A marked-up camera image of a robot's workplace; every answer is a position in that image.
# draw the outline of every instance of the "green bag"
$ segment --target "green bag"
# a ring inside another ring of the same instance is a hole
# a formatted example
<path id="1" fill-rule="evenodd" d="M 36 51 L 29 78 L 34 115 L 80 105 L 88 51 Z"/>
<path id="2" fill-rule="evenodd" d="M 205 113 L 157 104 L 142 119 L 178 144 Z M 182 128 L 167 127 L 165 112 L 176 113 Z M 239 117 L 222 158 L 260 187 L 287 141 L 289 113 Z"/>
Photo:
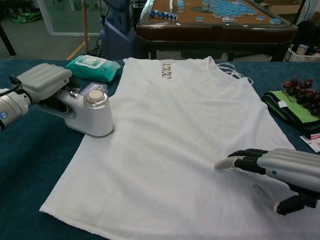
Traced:
<path id="1" fill-rule="evenodd" d="M 308 139 L 311 134 L 320 133 L 320 118 L 312 116 L 308 109 L 297 103 L 294 96 L 283 91 L 268 91 L 262 101 L 268 105 L 270 112 L 300 130 Z"/>
<path id="2" fill-rule="evenodd" d="M 30 23 L 42 19 L 41 12 L 37 13 L 15 13 L 12 14 L 12 21 L 23 24 Z"/>

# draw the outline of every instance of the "white plastic shell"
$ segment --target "white plastic shell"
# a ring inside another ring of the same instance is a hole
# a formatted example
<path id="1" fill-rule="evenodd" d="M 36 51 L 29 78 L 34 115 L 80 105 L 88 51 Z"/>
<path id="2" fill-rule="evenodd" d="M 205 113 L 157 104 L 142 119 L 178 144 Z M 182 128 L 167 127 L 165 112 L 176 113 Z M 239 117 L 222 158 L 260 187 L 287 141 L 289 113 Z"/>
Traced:
<path id="1" fill-rule="evenodd" d="M 62 66 L 42 63 L 17 76 L 22 82 L 22 88 L 31 97 L 32 104 L 45 100 L 67 83 L 72 72 Z"/>
<path id="2" fill-rule="evenodd" d="M 320 155 L 291 149 L 275 149 L 257 160 L 266 175 L 320 193 Z"/>

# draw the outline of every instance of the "wooden table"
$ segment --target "wooden table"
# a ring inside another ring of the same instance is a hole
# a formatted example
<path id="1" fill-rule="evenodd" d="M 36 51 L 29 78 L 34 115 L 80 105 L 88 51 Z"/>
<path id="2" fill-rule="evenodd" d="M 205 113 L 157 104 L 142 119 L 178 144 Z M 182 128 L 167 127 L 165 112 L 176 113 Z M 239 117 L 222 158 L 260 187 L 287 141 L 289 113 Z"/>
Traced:
<path id="1" fill-rule="evenodd" d="M 178 13 L 177 1 L 173 0 L 173 13 L 178 20 L 150 17 L 151 10 L 169 12 L 170 0 L 148 0 L 136 27 L 141 58 L 155 59 L 160 51 L 202 51 L 229 53 L 257 52 L 269 54 L 272 61 L 282 61 L 298 28 L 250 0 L 243 3 L 257 10 L 257 15 L 235 18 L 234 23 L 222 23 L 212 12 L 202 11 L 202 0 L 184 0 L 184 13 Z M 258 21 L 257 16 L 266 20 Z M 204 22 L 196 22 L 203 17 Z M 271 24 L 276 18 L 281 24 Z"/>

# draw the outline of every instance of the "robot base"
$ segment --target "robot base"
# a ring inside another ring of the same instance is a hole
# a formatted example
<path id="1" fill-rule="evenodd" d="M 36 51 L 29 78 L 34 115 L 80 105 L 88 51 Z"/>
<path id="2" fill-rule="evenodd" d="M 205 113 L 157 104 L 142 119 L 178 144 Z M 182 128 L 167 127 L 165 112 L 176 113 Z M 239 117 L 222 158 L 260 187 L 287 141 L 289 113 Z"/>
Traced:
<path id="1" fill-rule="evenodd" d="M 124 34 L 106 20 L 101 29 L 101 39 L 105 59 L 118 60 L 137 57 L 137 34 L 132 29 Z"/>

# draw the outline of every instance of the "wooden pole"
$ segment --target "wooden pole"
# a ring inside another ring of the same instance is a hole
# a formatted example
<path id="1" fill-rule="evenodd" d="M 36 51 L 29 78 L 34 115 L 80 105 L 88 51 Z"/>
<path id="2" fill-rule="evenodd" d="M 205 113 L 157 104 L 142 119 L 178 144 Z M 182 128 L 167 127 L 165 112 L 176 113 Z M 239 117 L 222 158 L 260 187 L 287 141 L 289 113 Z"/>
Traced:
<path id="1" fill-rule="evenodd" d="M 82 18 L 83 18 L 83 32 L 84 32 L 84 44 L 85 52 L 89 52 L 88 46 L 88 22 L 87 22 L 87 4 L 86 0 L 81 0 L 82 3 Z"/>

